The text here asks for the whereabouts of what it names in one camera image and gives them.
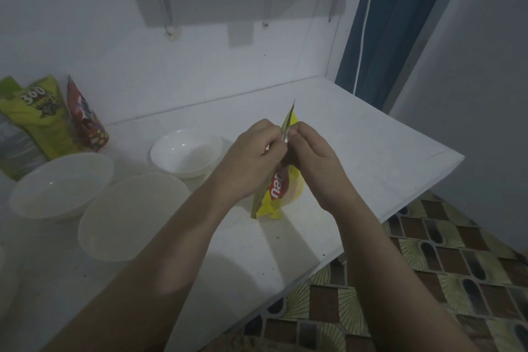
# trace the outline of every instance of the forearm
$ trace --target forearm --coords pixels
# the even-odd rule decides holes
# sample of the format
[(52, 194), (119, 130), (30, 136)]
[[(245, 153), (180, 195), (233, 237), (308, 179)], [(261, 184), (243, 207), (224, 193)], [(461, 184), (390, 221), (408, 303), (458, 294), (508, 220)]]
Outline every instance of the forearm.
[(44, 350), (144, 351), (167, 341), (230, 206), (208, 181)]
[(354, 287), (380, 350), (476, 351), (352, 188), (332, 212)]

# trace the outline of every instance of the tiled floor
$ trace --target tiled floor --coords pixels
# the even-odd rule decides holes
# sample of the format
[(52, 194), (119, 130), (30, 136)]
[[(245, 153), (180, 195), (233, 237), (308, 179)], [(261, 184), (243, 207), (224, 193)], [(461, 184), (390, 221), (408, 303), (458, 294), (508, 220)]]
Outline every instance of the tiled floor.
[[(385, 224), (433, 296), (482, 351), (528, 351), (526, 259), (431, 193)], [(374, 351), (338, 259), (230, 333), (332, 352)]]

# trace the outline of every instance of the person's left hand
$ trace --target person's left hand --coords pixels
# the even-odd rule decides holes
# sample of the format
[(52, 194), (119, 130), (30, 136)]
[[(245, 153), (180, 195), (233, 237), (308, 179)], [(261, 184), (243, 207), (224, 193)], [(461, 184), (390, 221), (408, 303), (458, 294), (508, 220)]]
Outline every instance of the person's left hand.
[(255, 193), (288, 150), (281, 138), (281, 128), (266, 119), (239, 135), (208, 178), (222, 203), (232, 207)]

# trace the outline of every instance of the table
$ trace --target table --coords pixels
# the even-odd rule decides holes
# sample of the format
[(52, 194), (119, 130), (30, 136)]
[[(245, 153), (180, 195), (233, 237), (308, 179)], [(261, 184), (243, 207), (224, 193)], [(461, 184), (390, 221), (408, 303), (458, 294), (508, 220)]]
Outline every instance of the table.
[[(221, 135), (227, 148), (261, 118), (280, 124), (294, 99), (297, 117), (327, 138), (380, 222), (463, 159), (321, 77), (109, 125), (102, 152), (114, 160), (117, 181), (153, 171), (147, 153), (170, 131), (204, 128)], [(0, 202), (7, 192), (0, 191)], [(252, 220), (250, 207), (251, 200), (239, 203), (216, 231), (167, 351), (199, 349), (343, 251), (332, 217), (307, 187), (281, 220)], [(41, 347), (123, 266), (87, 256), (77, 245), (77, 224), (14, 217), (0, 223), (0, 241), (22, 266), (21, 289), (0, 325), (0, 349)]]

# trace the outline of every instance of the person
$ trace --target person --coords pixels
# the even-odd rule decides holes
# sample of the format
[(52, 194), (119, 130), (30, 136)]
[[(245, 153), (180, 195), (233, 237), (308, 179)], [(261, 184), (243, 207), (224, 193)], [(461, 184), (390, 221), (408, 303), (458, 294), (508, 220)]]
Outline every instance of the person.
[(320, 207), (337, 223), (376, 348), (477, 352), (397, 251), (326, 140), (299, 122), (287, 146), (281, 128), (268, 120), (237, 138), (140, 254), (43, 350), (162, 350), (215, 229), (235, 203), (257, 190), (288, 149)]

